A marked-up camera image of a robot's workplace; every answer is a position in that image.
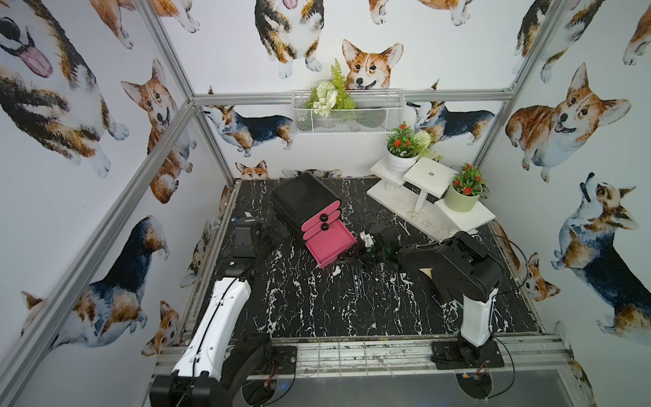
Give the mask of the pink bottom drawer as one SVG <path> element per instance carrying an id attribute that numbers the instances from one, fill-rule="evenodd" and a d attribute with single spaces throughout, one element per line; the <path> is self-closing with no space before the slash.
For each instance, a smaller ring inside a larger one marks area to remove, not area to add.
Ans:
<path id="1" fill-rule="evenodd" d="M 335 220 L 326 230 L 320 229 L 310 238 L 306 242 L 306 247 L 315 258 L 317 266 L 323 269 L 355 244 L 354 235 L 340 220 Z"/>

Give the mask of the black drawer cabinet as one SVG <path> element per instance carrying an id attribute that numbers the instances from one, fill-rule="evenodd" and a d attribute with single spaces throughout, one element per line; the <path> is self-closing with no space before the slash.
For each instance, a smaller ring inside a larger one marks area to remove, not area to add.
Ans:
<path id="1" fill-rule="evenodd" d="M 341 201 L 334 191 L 310 173 L 290 179 L 271 192 L 272 207 L 280 221 L 302 240 L 301 225 L 336 200 Z"/>

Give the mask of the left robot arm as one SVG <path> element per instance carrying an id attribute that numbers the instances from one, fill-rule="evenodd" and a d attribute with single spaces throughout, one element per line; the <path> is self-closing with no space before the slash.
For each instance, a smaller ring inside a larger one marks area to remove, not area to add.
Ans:
<path id="1" fill-rule="evenodd" d="M 235 238 L 217 262 L 210 303 L 172 372 L 154 378 L 152 406 L 231 406 L 248 377 L 271 362 L 271 340 L 250 334 L 229 350 L 237 319 L 259 268 L 289 232 L 278 220 L 235 220 Z"/>

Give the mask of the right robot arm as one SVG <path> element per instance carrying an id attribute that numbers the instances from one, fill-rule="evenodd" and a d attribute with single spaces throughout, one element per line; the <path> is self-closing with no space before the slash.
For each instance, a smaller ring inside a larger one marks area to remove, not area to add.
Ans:
<path id="1" fill-rule="evenodd" d="M 426 275 L 443 302 L 463 307 L 459 347 L 479 350 L 491 339 L 505 268 L 471 234 L 456 232 L 439 243 L 399 247 L 388 235 L 363 232 L 345 259 L 360 267 L 393 262 Z"/>

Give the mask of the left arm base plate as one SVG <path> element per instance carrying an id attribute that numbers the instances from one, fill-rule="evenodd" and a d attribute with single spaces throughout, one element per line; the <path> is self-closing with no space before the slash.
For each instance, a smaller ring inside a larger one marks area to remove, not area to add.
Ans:
<path id="1" fill-rule="evenodd" d="M 292 376 L 296 373 L 298 348 L 296 346 L 276 346 L 257 349 L 244 362 L 243 372 L 248 376 L 272 376 L 273 374 Z"/>

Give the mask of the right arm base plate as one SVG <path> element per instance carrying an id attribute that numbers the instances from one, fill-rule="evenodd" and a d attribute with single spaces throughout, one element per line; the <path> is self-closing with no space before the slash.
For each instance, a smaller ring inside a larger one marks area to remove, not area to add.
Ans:
<path id="1" fill-rule="evenodd" d="M 505 361 L 498 348 L 498 344 L 489 339 L 481 347 L 462 340 L 447 342 L 432 342 L 431 361 L 439 370 L 469 370 L 480 367 L 501 368 Z"/>

